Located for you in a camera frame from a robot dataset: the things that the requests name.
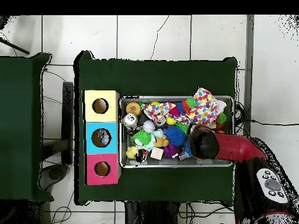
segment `circular hole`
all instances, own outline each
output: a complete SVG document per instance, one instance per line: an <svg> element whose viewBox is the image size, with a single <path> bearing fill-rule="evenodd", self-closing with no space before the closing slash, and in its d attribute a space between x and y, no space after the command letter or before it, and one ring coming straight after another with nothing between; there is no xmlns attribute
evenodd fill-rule
<svg viewBox="0 0 299 224"><path fill-rule="evenodd" d="M107 176L110 172L110 166L107 162L98 162L95 164L95 173L98 176Z"/></svg>
<svg viewBox="0 0 299 224"><path fill-rule="evenodd" d="M105 100L103 98L96 99L92 103L92 109L95 111L95 113L104 114L108 110L108 102L107 102L107 100Z"/></svg>
<svg viewBox="0 0 299 224"><path fill-rule="evenodd" d="M107 129L96 129L91 136L92 143L98 148L107 147L111 141L111 135Z"/></svg>

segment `yellow toy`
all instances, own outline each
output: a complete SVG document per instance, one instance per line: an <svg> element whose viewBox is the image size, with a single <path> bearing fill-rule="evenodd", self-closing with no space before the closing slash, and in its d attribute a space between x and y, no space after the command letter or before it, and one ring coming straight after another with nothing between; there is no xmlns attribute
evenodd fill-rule
<svg viewBox="0 0 299 224"><path fill-rule="evenodd" d="M126 155L130 159L135 159L135 155L138 153L138 149L136 147L128 147Z"/></svg>
<svg viewBox="0 0 299 224"><path fill-rule="evenodd" d="M151 105L152 105L152 106L160 105L160 102L153 101L153 102L151 103Z"/></svg>
<svg viewBox="0 0 299 224"><path fill-rule="evenodd" d="M175 120L173 120L172 118L166 117L166 123L169 125L174 125L176 123Z"/></svg>
<svg viewBox="0 0 299 224"><path fill-rule="evenodd" d="M169 143L169 141L166 139L166 136L163 136L162 138L155 137L156 141L154 142L155 147L166 147Z"/></svg>

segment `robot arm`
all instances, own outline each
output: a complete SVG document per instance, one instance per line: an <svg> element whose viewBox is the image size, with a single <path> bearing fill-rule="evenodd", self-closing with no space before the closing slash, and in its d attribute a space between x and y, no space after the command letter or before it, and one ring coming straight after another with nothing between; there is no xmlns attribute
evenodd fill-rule
<svg viewBox="0 0 299 224"><path fill-rule="evenodd" d="M219 134L204 125L189 130L189 146L194 157L225 159L236 163L236 224L297 224L298 213L293 188L283 187L280 178L268 165L263 150L250 139Z"/></svg>

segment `shape sorter box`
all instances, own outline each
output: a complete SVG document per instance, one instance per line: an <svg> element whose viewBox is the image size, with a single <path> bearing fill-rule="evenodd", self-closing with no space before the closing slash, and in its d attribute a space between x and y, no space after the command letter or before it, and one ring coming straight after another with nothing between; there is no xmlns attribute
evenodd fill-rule
<svg viewBox="0 0 299 224"><path fill-rule="evenodd" d="M118 163L117 154L87 155L85 167L85 184L87 186L99 186L106 184L117 184L121 175L121 167ZM99 176L96 173L96 165L105 162L109 169L108 174Z"/></svg>
<svg viewBox="0 0 299 224"><path fill-rule="evenodd" d="M86 123L86 154L112 154L118 151L117 122L87 122ZM98 129L104 129L110 136L110 141L106 147L100 148L93 144L92 134Z"/></svg>
<svg viewBox="0 0 299 224"><path fill-rule="evenodd" d="M86 122L117 122L119 118L119 94L114 90L83 90L82 91ZM96 113L93 103L97 99L103 99L107 108L104 113Z"/></svg>

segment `blue box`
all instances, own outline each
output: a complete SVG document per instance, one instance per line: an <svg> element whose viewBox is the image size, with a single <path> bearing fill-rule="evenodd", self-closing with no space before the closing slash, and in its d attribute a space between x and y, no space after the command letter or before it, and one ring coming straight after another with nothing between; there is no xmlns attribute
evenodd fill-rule
<svg viewBox="0 0 299 224"><path fill-rule="evenodd" d="M92 142L92 134L97 129L105 129L111 136L109 144L104 148L98 148ZM109 154L117 153L117 125L116 122L87 122L86 123L86 153Z"/></svg>

